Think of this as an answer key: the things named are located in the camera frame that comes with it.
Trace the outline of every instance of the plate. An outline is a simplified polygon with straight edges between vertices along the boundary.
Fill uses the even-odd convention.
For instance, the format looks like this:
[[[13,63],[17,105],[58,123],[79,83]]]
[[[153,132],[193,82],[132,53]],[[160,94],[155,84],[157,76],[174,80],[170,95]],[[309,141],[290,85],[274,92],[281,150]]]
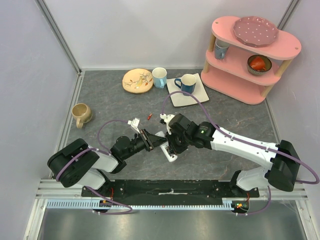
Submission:
[[[122,87],[129,93],[142,94],[154,85],[152,73],[147,69],[136,68],[128,71],[122,79]]]
[[[195,84],[195,88],[192,95],[195,96],[200,101],[200,103],[209,101],[210,99],[201,81],[199,73],[196,73],[193,75],[196,77],[196,84]],[[175,78],[167,79],[166,85],[168,87],[169,93],[181,90],[179,87],[175,85]],[[170,97],[172,100],[172,104],[175,107],[183,107],[183,106],[197,104],[196,100],[194,100],[191,96],[185,96],[182,93],[176,93],[171,95]]]
[[[245,16],[235,21],[235,38],[244,45],[262,48],[272,44],[279,30],[272,22],[258,16]]]

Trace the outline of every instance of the white saucer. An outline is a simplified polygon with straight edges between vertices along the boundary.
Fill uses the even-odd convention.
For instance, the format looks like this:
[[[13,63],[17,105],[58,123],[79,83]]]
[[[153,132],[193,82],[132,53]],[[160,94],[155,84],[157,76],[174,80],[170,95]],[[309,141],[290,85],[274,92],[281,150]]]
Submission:
[[[194,91],[192,93],[193,96],[195,96],[200,103],[209,101],[209,97],[207,95],[207,92],[205,90],[205,87],[200,79],[200,76],[198,73],[193,74],[196,77],[196,84]],[[175,85],[175,78],[167,79],[166,85],[168,87],[169,93],[180,91],[181,89]],[[182,106],[189,106],[196,104],[196,100],[194,100],[191,96],[184,96],[182,93],[176,93],[170,96],[173,106],[175,107],[182,107]]]

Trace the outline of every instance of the cup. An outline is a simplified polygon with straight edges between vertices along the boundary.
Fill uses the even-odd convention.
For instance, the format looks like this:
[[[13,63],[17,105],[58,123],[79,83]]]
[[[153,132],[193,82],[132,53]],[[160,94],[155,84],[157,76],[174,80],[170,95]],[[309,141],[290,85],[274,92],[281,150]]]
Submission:
[[[174,80],[174,84],[181,89],[181,91],[187,92],[189,94],[192,94],[195,90],[197,83],[197,78],[192,74],[185,74],[182,76],[182,78],[176,78]]]
[[[224,59],[230,44],[217,39],[214,44],[214,57],[216,59]]]
[[[156,67],[152,71],[153,84],[158,89],[163,89],[167,84],[167,70],[163,67]]]
[[[88,105],[78,103],[72,108],[72,116],[76,120],[76,127],[81,129],[92,119],[92,111]]]

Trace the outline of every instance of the gray countertop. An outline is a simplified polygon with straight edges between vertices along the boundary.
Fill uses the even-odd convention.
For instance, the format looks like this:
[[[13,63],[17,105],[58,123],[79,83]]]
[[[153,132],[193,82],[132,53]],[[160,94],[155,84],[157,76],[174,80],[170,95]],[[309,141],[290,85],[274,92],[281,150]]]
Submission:
[[[103,123],[113,120],[140,118],[139,128],[155,134],[166,132],[166,126],[159,123],[167,88],[153,87],[142,94],[126,92],[122,78],[126,70],[86,71],[78,99],[93,111],[92,120],[82,129],[72,122],[68,143],[83,138],[93,147],[100,148],[97,132]],[[201,69],[171,69],[168,79],[182,75],[201,73]],[[210,98],[203,105],[213,121],[219,126],[239,135],[264,142],[275,142],[275,135],[265,103],[247,105],[220,92],[205,87]],[[207,121],[198,105],[174,107],[171,100],[165,106],[166,114],[181,113],[199,124]],[[129,125],[113,122],[104,127],[101,140],[112,147],[118,137],[134,137]],[[109,174],[110,179],[219,179],[230,180],[237,170],[249,170],[258,165],[239,156],[222,151],[197,149],[193,146],[178,156],[175,162],[168,162],[160,148],[151,152],[141,151],[126,160],[127,166],[118,174]]]

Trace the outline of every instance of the blue mug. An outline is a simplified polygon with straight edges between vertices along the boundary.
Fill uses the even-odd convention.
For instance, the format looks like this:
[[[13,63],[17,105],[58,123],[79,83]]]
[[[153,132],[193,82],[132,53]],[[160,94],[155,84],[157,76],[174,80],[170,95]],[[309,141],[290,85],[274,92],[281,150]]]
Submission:
[[[217,39],[214,44],[214,57],[216,59],[224,59],[230,44]]]
[[[163,89],[167,84],[167,70],[163,67],[156,67],[152,71],[153,84],[158,89]]]
[[[182,76],[182,78],[176,78],[174,80],[174,84],[181,89],[181,91],[187,92],[189,94],[192,94],[195,90],[197,83],[197,78],[192,74],[185,74]]]

